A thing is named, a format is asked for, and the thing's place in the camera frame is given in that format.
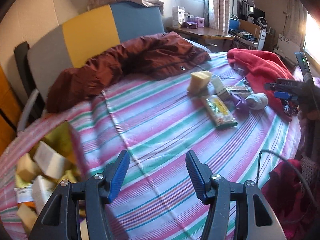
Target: brown jacket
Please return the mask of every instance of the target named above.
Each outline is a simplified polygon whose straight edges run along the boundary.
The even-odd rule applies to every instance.
[[[49,90],[47,110],[65,111],[130,73],[164,79],[208,60],[206,51],[174,32],[132,39],[90,58],[82,68],[62,71]]]

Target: window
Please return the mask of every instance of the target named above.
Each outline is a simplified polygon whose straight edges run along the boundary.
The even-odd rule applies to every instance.
[[[308,14],[306,28],[305,51],[320,64],[320,27],[319,24]]]

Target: striped bed sheet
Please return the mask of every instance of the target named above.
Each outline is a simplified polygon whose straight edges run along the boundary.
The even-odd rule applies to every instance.
[[[228,65],[226,52],[212,53],[211,58],[192,71],[209,70],[225,85],[243,82]],[[27,239],[16,215],[17,160],[64,120],[69,121],[77,161],[87,177],[102,171],[121,150],[130,154],[119,197],[106,207],[116,239],[200,238],[208,206],[196,198],[188,176],[188,150],[213,172],[240,183],[255,181],[261,149],[294,157],[301,135],[296,117],[286,123],[269,107],[249,115],[232,109],[238,126],[216,130],[200,99],[187,93],[189,79],[189,73],[161,81],[130,75],[92,102],[37,120],[20,134],[0,158],[0,215],[11,237]],[[278,162],[262,156],[260,187]],[[232,239],[234,224],[232,202],[227,239]]]

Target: wooden table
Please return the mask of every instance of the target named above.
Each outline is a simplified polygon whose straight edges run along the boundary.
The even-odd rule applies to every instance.
[[[185,34],[201,40],[234,40],[234,36],[221,32],[212,28],[198,28],[198,29],[189,29],[189,28],[173,28],[167,27],[167,30],[170,32],[176,32],[178,34]]]

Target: rolled white towel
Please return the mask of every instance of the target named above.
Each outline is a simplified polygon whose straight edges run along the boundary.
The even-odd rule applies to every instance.
[[[268,98],[264,93],[249,95],[245,101],[250,109],[262,110],[268,105]]]

